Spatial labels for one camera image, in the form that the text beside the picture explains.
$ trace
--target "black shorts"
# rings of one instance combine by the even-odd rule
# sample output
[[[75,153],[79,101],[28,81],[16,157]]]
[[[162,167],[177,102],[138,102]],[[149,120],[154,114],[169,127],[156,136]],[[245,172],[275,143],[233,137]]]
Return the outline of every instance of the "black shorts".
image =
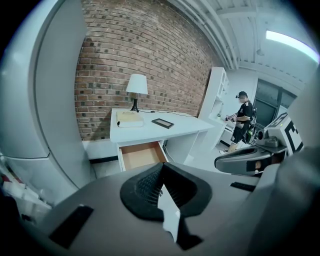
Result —
[[[242,138],[245,136],[246,132],[247,132],[247,125],[244,125],[242,129],[239,127],[234,128],[231,141],[235,144],[238,144],[239,141],[241,141]]]

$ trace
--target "black lamp base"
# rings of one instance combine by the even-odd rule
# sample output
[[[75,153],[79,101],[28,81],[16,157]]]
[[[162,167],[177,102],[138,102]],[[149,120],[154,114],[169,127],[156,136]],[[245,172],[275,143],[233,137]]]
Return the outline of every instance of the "black lamp base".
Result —
[[[137,111],[139,113],[139,109],[138,109],[138,99],[135,98],[134,102],[133,102],[133,106],[131,108],[131,111]]]

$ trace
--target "window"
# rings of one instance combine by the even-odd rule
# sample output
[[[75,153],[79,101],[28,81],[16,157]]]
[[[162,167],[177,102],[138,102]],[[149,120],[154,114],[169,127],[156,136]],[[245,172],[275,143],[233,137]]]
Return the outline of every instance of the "window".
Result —
[[[282,87],[259,79],[253,104],[256,108],[257,125],[261,128],[266,127],[279,113],[287,112],[295,98],[294,94]]]

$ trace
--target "sneaker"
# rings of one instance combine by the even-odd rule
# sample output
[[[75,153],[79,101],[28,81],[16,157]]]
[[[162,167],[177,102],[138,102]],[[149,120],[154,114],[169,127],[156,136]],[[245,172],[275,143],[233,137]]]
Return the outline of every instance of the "sneaker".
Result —
[[[221,155],[224,155],[224,154],[228,153],[229,151],[228,151],[228,149],[225,149],[225,150],[220,150],[219,152]]]

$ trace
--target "brick wall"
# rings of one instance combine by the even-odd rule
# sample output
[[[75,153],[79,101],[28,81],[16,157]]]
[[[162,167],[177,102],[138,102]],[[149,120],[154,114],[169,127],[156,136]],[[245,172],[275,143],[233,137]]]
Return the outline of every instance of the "brick wall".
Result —
[[[196,115],[212,66],[221,63],[205,36],[166,1],[84,0],[87,34],[75,77],[83,140],[107,139],[112,108],[130,108],[131,74],[147,77],[140,109]]]

